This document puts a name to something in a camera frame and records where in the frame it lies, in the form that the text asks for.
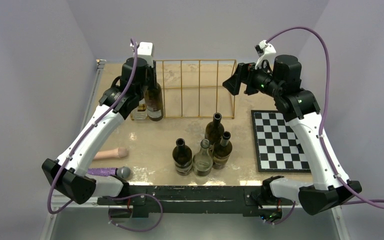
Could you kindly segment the green wine bottle silver neck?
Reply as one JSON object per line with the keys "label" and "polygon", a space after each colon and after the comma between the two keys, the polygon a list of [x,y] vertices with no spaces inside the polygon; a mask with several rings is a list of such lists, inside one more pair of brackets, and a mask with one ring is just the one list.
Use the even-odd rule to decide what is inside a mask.
{"label": "green wine bottle silver neck", "polygon": [[146,113],[151,121],[158,122],[164,117],[162,88],[159,83],[149,87],[145,92]]}

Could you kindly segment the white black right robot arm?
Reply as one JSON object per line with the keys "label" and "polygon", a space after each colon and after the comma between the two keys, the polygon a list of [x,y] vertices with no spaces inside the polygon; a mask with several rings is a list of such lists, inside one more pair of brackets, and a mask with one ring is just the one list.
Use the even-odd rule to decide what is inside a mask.
{"label": "white black right robot arm", "polygon": [[297,57],[283,54],[275,58],[273,68],[239,63],[222,85],[231,94],[238,95],[240,85],[245,84],[245,94],[263,93],[274,99],[276,109],[301,145],[312,182],[273,176],[262,182],[260,196],[268,204],[279,198],[291,200],[314,216],[345,204],[353,197],[353,192],[362,191],[362,186],[359,181],[350,180],[344,170],[337,169],[340,163],[321,126],[322,115],[317,100],[311,91],[301,88],[301,71]]}

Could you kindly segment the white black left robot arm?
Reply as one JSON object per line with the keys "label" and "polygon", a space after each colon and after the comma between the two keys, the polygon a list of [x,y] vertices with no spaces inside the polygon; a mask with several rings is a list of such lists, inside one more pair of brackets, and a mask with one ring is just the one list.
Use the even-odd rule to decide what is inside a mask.
{"label": "white black left robot arm", "polygon": [[73,143],[55,160],[47,158],[41,168],[49,184],[71,202],[83,204],[91,197],[110,197],[118,205],[126,203],[129,191],[121,177],[91,176],[88,169],[111,133],[136,109],[148,87],[156,83],[156,62],[130,57],[121,75],[103,92],[89,122]]}

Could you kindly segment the clear liquor bottle black cap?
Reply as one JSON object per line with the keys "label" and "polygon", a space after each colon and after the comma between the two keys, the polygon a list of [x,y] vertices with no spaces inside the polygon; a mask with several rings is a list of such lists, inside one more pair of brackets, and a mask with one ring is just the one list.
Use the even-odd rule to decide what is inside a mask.
{"label": "clear liquor bottle black cap", "polygon": [[145,99],[139,101],[138,107],[132,111],[131,115],[134,121],[141,121],[147,118],[147,105]]}

